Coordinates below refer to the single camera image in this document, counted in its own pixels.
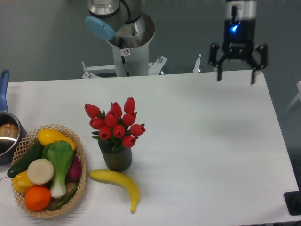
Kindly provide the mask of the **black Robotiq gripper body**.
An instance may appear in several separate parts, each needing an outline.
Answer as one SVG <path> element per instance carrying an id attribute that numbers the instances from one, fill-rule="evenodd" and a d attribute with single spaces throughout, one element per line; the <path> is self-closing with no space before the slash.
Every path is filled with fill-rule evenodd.
<path id="1" fill-rule="evenodd" d="M 226 59 L 247 60 L 254 49 L 255 19 L 226 19 L 222 50 Z"/>

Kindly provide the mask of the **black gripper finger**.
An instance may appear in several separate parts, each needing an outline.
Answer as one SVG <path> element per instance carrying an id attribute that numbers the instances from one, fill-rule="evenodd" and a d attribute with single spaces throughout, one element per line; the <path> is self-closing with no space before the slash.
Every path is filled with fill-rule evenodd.
<path id="1" fill-rule="evenodd" d="M 222 48 L 224 54 L 217 60 L 218 50 Z M 222 80 L 222 64 L 226 59 L 230 59 L 230 43 L 224 42 L 221 46 L 214 42 L 210 45 L 208 64 L 217 69 L 217 80 Z"/>
<path id="2" fill-rule="evenodd" d="M 256 46 L 253 52 L 255 52 L 256 55 L 259 57 L 259 62 L 256 61 L 256 59 L 253 57 L 253 54 L 251 54 L 248 57 L 248 64 L 252 69 L 252 73 L 251 73 L 252 85 L 255 84 L 256 76 L 261 72 L 261 70 L 268 66 L 268 45 L 261 44 L 259 46 Z"/>

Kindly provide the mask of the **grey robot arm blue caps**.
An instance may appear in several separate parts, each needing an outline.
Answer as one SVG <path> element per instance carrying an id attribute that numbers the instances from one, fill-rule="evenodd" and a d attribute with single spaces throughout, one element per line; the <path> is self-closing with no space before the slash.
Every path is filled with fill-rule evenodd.
<path id="1" fill-rule="evenodd" d="M 227 0 L 223 44 L 212 43 L 209 65 L 222 79 L 222 64 L 226 60 L 246 61 L 252 69 L 251 83 L 268 65 L 268 46 L 254 44 L 256 24 L 255 0 Z M 96 37 L 107 41 L 113 52 L 118 77 L 159 75 L 167 59 L 160 56 L 149 62 L 149 43 L 155 34 L 152 19 L 141 11 L 139 0 L 90 0 L 87 28 Z"/>

